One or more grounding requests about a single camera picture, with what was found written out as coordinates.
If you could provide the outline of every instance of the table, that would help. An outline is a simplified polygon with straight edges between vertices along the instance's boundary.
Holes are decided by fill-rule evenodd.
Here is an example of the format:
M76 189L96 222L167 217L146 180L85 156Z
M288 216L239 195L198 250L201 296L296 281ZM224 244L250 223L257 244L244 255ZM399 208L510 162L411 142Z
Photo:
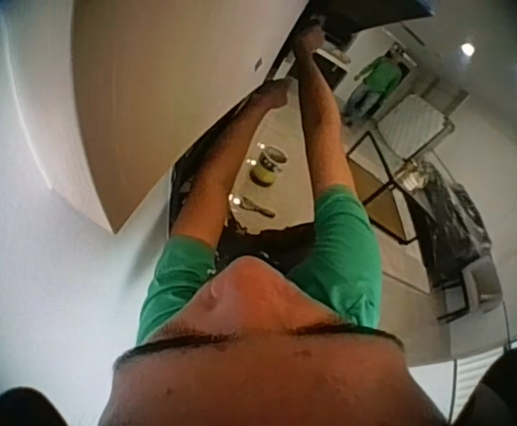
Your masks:
M366 146L362 146L362 143L367 139L370 141L369 149ZM373 153L375 153L376 155L371 155L371 147L373 148ZM367 130L365 133L362 134L362 136L354 143L354 145L349 149L349 151L346 154L349 161L354 161L354 158L352 158L352 154L356 150L364 151L364 157L377 157L377 162L380 162L385 172L384 174L380 173L380 176L377 172L372 173L376 176L376 178L379 178L381 180L382 185L371 194L364 194L363 197L361 197L360 195L360 198L362 198L362 203L368 211L370 210L371 203L377 202L377 200L379 200L379 198L382 197L386 191L392 192L394 190L397 190L401 192L401 194L404 196L405 199L407 199L407 201L414 201L412 203L413 205L417 205L432 220L435 220L432 206L428 202L428 199L426 198L424 191L417 189L413 192L409 192L407 189L404 188L404 186L399 180L399 172L405 167L405 165L408 162L405 159L403 159L400 155L395 153L378 135L377 131ZM397 242L399 242L402 245L411 244L411 242L414 242L418 239L417 235L415 235L412 238L406 238L406 236L404 235L392 232L390 226L385 226L383 223L380 223L374 217L371 217L371 215L370 219L371 223L374 224L374 226L376 226L381 231L397 240Z

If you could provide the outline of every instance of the ceiling light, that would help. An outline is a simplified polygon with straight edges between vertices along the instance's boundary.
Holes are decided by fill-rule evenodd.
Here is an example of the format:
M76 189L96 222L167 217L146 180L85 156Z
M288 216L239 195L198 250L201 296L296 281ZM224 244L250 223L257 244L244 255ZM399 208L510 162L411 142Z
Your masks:
M470 43L462 44L462 52L466 56L472 56L475 52L475 47L473 47L473 44Z

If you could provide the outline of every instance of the person in green shirt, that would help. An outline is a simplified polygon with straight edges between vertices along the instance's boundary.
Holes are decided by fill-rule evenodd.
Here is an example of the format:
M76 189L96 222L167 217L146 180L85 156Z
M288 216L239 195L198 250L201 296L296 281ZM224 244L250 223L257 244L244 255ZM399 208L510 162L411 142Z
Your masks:
M192 184L149 285L137 346L115 363L100 424L446 424L411 378L402 344L376 330L378 243L313 59L322 42L314 27L294 46L312 253L288 276L249 256L215 273L237 172L260 122L287 102L287 81L266 83Z
M344 106L342 115L345 125L359 121L377 102L386 99L394 91L402 79L400 60L398 52L388 52L385 56L375 59L354 77L357 82L367 75Z

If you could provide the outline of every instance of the floor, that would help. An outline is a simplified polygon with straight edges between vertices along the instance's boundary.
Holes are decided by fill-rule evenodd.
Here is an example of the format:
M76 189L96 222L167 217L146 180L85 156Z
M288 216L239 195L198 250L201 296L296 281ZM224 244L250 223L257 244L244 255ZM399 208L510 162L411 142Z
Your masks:
M358 134L359 131L343 128L345 150L353 145ZM269 188L259 187L249 179L252 160L258 159L261 145L276 146L289 158L277 181ZM269 113L260 125L247 158L235 182L234 199L245 196L276 213L275 218L267 218L232 204L235 216L250 233L283 229L314 219L296 84L290 89L289 105ZM356 155L355 160L379 176L380 171L371 153ZM395 199L406 233L414 233L406 203L402 197ZM379 229L376 229L376 234L384 271L379 327L403 340L410 366L449 359L449 330L436 321L436 317L445 312L443 297L430 289L418 244L401 246Z

